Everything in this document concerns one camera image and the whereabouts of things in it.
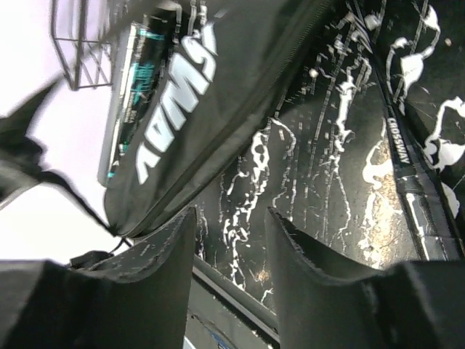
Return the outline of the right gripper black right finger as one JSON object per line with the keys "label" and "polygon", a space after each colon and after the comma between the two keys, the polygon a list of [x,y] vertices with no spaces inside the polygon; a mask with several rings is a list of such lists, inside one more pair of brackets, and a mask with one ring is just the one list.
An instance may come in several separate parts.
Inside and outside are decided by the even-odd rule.
{"label": "right gripper black right finger", "polygon": [[462,348],[464,263],[362,265],[265,216],[282,348]]}

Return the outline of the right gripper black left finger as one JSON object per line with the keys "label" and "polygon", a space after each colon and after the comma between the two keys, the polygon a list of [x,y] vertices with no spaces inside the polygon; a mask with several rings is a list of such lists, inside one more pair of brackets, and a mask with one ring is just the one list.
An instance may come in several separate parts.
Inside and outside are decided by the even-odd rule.
{"label": "right gripper black left finger", "polygon": [[1,263],[3,348],[181,348],[195,248],[186,209],[131,249],[86,270]]}

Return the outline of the black racket bag Crossway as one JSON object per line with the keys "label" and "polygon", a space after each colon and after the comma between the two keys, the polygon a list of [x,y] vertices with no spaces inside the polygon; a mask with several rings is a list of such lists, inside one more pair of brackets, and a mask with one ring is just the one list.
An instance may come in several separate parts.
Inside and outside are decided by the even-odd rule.
{"label": "black racket bag Crossway", "polygon": [[75,190],[71,174],[43,167],[45,145],[28,134],[52,101],[44,125],[81,174],[97,151],[100,103],[72,103],[33,19],[42,1],[10,4],[1,28],[1,96],[20,97],[1,119],[1,256],[65,262],[117,236],[139,238],[187,206],[262,125],[281,79],[322,26],[331,1],[227,1],[182,37],[136,135],[105,191],[105,214]]}

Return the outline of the black BOKA shuttlecock tube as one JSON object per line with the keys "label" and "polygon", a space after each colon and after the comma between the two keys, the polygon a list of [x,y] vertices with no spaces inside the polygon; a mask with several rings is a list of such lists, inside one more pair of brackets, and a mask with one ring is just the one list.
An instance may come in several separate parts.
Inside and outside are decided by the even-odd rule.
{"label": "black BOKA shuttlecock tube", "polygon": [[174,10],[131,23],[116,46],[110,107],[97,179],[106,186],[116,173],[144,117],[168,60],[177,24]]}

